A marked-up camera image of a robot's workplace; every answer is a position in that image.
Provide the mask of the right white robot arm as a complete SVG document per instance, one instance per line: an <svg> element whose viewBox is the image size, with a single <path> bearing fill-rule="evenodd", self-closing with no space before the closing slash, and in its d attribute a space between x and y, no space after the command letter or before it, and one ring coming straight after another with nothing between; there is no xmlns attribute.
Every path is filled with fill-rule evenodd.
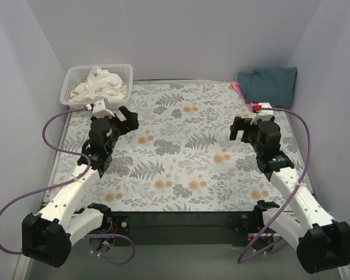
<svg viewBox="0 0 350 280"><path fill-rule="evenodd" d="M283 206L258 201L253 227L279 234L310 274L349 265L350 226L336 221L302 184L293 162L281 150L281 129L274 118L236 117L230 139L235 140L239 131L243 133L241 141L253 147L260 172L286 200Z"/></svg>

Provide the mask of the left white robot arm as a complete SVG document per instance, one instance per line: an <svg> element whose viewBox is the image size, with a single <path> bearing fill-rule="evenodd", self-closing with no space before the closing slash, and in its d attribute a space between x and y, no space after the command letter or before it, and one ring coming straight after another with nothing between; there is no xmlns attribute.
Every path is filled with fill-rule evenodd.
<svg viewBox="0 0 350 280"><path fill-rule="evenodd" d="M23 255L55 268L66 262L72 246L84 237L100 239L107 247L117 238L129 240L118 233L119 224L109 216L109 207L90 204L81 213L76 210L108 169L118 138L139 128L138 115L121 106L125 117L121 121L107 109L91 109L89 136L78 154L70 183L37 214L28 214L22 222Z"/></svg>

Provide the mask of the pink folded t shirt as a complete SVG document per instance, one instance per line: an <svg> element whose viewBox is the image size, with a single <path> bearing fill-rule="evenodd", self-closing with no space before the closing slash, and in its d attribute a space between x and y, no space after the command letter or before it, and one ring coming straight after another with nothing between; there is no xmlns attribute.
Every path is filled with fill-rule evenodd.
<svg viewBox="0 0 350 280"><path fill-rule="evenodd" d="M242 101L244 101L244 103L246 104L246 106L249 108L250 111L253 111L253 107L255 105L257 105L256 103L247 103L245 100L245 97L243 96L243 92L240 88L240 84L237 81L232 82L231 87L233 88L233 90L238 94L238 96L242 99Z"/></svg>

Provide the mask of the white crumpled t shirt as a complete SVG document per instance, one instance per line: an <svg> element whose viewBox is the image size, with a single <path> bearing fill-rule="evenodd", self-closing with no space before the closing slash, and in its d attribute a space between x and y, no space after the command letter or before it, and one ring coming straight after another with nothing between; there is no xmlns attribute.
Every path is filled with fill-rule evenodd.
<svg viewBox="0 0 350 280"><path fill-rule="evenodd" d="M108 102L122 101L128 97L128 86L115 73L93 66L85 82L70 92L70 102L91 103L93 100L105 98Z"/></svg>

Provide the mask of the teal folded t shirt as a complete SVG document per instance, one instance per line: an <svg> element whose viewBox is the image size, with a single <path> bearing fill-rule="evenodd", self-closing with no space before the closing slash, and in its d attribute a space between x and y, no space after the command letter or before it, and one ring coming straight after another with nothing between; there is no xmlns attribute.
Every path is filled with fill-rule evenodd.
<svg viewBox="0 0 350 280"><path fill-rule="evenodd" d="M297 68L278 66L239 72L239 86L247 103L270 103L289 109L293 104Z"/></svg>

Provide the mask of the floral table mat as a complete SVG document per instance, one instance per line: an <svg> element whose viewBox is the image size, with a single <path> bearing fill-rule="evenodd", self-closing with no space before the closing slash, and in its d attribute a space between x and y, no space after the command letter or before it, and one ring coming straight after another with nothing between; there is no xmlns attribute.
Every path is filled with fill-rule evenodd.
<svg viewBox="0 0 350 280"><path fill-rule="evenodd" d="M253 113L225 83L136 84L129 109L139 128L119 138L112 163L86 194L114 211L250 211L283 204L252 147L231 141L235 117Z"/></svg>

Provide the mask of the white plastic laundry basket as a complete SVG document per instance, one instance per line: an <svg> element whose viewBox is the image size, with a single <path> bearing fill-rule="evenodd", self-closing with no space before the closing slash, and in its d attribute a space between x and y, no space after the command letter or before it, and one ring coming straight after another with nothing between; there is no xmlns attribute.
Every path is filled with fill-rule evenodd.
<svg viewBox="0 0 350 280"><path fill-rule="evenodd" d="M74 66L66 73L60 103L73 109L105 99L109 109L130 102L133 68L130 64Z"/></svg>

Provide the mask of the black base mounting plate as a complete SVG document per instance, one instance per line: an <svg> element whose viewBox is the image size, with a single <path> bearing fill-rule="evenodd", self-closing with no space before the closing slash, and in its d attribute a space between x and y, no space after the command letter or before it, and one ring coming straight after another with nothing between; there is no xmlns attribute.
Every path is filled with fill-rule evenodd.
<svg viewBox="0 0 350 280"><path fill-rule="evenodd" d="M245 246L263 228L252 211L110 212L101 229L130 238L136 246L229 244Z"/></svg>

